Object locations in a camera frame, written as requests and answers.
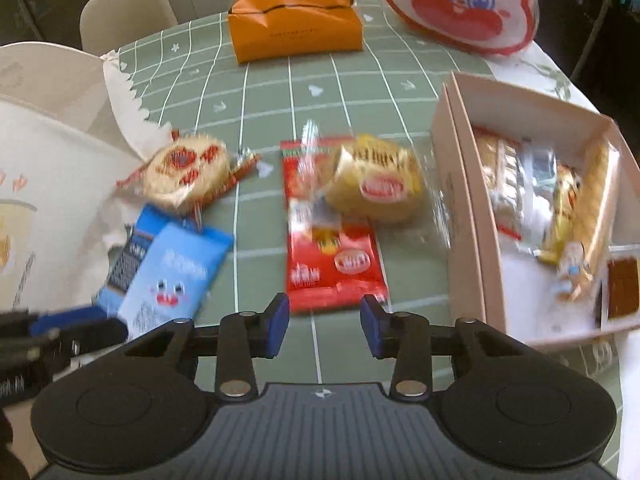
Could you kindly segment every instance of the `orange box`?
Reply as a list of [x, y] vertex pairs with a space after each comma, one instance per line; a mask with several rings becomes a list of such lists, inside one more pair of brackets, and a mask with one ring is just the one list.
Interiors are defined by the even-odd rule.
[[238, 63], [362, 50], [353, 0], [238, 0], [228, 15]]
[[[593, 308], [563, 305], [560, 312], [551, 307], [545, 295], [557, 283], [556, 270], [535, 258], [510, 251], [500, 251], [489, 194], [482, 177], [482, 166], [471, 124], [484, 126], [510, 139], [532, 139], [553, 148], [565, 164], [582, 168], [584, 150], [594, 136], [606, 136], [619, 150], [622, 174], [612, 245], [640, 244], [640, 170], [616, 123], [603, 115], [562, 102], [544, 94], [487, 78], [456, 73], [444, 83], [436, 108], [431, 135], [434, 146], [454, 137], [460, 147], [466, 191], [472, 210], [472, 231], [481, 276], [480, 293], [472, 262], [463, 262], [453, 253], [449, 263], [450, 288], [464, 282], [456, 274], [468, 274], [467, 289], [452, 295], [450, 307], [454, 319], [471, 316], [539, 349], [555, 349], [588, 342], [601, 336], [627, 332], [640, 327], [640, 314], [616, 320], [615, 324], [597, 327]], [[453, 152], [436, 151], [438, 166], [461, 163]], [[459, 179], [460, 175], [451, 175]], [[460, 207], [464, 194], [451, 193], [454, 234], [464, 226], [469, 229]], [[453, 245], [459, 244], [454, 236]], [[473, 251], [465, 247], [472, 257]]]

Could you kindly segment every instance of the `light blue package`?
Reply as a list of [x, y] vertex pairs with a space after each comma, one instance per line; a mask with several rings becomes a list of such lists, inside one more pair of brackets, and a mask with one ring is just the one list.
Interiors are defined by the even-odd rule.
[[198, 234], [148, 206], [97, 303], [127, 323], [130, 339], [193, 319], [232, 243], [230, 235], [212, 228]]

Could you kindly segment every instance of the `table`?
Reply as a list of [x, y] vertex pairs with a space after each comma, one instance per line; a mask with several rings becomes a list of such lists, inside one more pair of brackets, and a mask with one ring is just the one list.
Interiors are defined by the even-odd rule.
[[[407, 29], [380, 0], [358, 0], [364, 50], [276, 59], [238, 66], [226, 14], [185, 23], [119, 50], [149, 120], [188, 134], [222, 139], [232, 150], [252, 148], [274, 166], [267, 178], [250, 178], [206, 211], [207, 224], [232, 232], [235, 243], [197, 324], [217, 324], [238, 310], [262, 310], [284, 286], [286, 213], [279, 142], [295, 139], [309, 120], [325, 136], [370, 133], [409, 145], [430, 142], [431, 116], [443, 79], [453, 70], [519, 82], [559, 98], [593, 106], [535, 45], [508, 60], [489, 62], [429, 41]], [[450, 324], [446, 259], [428, 246], [378, 235], [390, 308], [409, 310], [433, 324]], [[591, 346], [560, 359], [594, 374]], [[196, 382], [211, 389], [214, 359], [201, 360]], [[388, 384], [394, 361], [377, 361], [367, 348], [358, 313], [295, 317], [278, 358], [255, 360], [258, 382]], [[434, 359], [434, 387], [452, 381], [447, 358]], [[622, 420], [618, 366], [597, 379], [614, 398], [618, 428], [603, 456], [617, 469]]]

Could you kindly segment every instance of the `white oval logo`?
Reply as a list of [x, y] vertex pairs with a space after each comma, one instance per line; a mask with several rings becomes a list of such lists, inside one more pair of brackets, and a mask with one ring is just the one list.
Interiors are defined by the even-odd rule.
[[406, 198], [404, 182], [396, 176], [370, 176], [360, 184], [360, 193], [370, 202], [394, 203]]
[[343, 274], [360, 274], [371, 266], [371, 259], [365, 251], [347, 249], [335, 255], [335, 268]]

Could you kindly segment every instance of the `red and white plush bag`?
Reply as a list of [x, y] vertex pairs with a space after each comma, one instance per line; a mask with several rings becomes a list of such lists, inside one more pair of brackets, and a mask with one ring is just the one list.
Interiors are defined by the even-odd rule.
[[538, 0], [387, 0], [407, 23], [455, 46], [508, 56], [538, 27]]

